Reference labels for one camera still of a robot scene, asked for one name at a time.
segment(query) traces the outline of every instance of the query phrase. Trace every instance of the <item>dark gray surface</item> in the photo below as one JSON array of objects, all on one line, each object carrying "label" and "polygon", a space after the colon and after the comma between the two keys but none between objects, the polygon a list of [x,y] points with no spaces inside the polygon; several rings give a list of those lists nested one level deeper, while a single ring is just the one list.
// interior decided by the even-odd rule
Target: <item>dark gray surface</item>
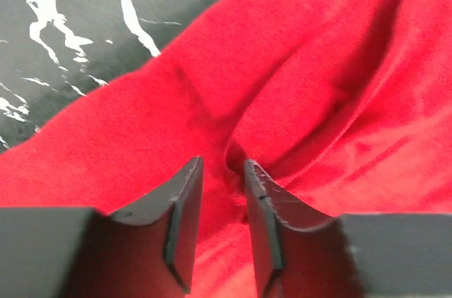
[{"label": "dark gray surface", "polygon": [[0,297],[55,297],[93,215],[88,208],[0,210]]},{"label": "dark gray surface", "polygon": [[344,215],[366,297],[450,297],[451,215]]},{"label": "dark gray surface", "polygon": [[[216,1],[0,0],[0,153],[75,99],[140,67]],[[131,11],[135,29],[125,20]]]}]

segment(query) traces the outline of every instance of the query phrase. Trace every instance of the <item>black object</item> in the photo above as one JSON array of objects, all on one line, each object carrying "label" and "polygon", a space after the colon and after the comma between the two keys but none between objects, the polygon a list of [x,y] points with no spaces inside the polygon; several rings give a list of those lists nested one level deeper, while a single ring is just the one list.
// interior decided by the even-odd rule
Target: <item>black object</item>
[{"label": "black object", "polygon": [[194,158],[109,217],[91,208],[0,209],[0,297],[184,297],[202,173]]},{"label": "black object", "polygon": [[259,297],[452,297],[451,215],[329,217],[245,163]]}]

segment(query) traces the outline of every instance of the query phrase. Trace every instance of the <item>curved black edge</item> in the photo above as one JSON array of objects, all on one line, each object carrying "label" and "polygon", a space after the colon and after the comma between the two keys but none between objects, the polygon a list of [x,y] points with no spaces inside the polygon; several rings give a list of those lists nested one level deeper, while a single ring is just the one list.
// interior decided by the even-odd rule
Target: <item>curved black edge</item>
[{"label": "curved black edge", "polygon": [[176,281],[189,294],[198,237],[203,191],[203,161],[197,157],[184,168],[184,187],[175,196],[163,258]]},{"label": "curved black edge", "polygon": [[244,165],[254,274],[259,297],[264,297],[284,268],[275,214],[263,183],[268,175],[252,160]]},{"label": "curved black edge", "polygon": [[338,220],[277,185],[257,162],[244,169],[258,296],[357,298]]},{"label": "curved black edge", "polygon": [[294,230],[314,230],[332,222],[334,218],[312,208],[276,184],[254,160],[245,162],[245,179],[251,184],[254,196],[265,200],[276,219]]},{"label": "curved black edge", "polygon": [[192,158],[169,181],[110,217],[121,224],[144,226],[171,210],[163,261],[179,286],[190,293],[203,189],[203,160]]},{"label": "curved black edge", "polygon": [[133,203],[113,212],[110,217],[116,222],[126,225],[153,224],[180,200],[184,191],[187,192],[187,189],[191,188],[189,180],[200,164],[202,165],[200,157],[190,159],[169,181]]}]

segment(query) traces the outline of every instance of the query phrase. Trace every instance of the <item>red cloth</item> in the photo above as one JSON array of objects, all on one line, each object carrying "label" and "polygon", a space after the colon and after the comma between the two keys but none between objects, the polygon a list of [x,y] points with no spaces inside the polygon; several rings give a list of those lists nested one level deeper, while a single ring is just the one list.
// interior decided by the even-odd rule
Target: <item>red cloth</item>
[{"label": "red cloth", "polygon": [[0,156],[1,205],[111,212],[206,161],[193,297],[255,297],[244,158],[331,215],[452,210],[452,0],[223,0]]}]

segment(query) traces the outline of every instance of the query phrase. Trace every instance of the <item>black marble surface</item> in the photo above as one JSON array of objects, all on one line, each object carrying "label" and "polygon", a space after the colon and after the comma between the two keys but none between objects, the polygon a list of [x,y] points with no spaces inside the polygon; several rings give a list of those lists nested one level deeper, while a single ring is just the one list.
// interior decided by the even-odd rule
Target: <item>black marble surface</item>
[{"label": "black marble surface", "polygon": [[0,153],[157,56],[218,0],[0,0]]}]

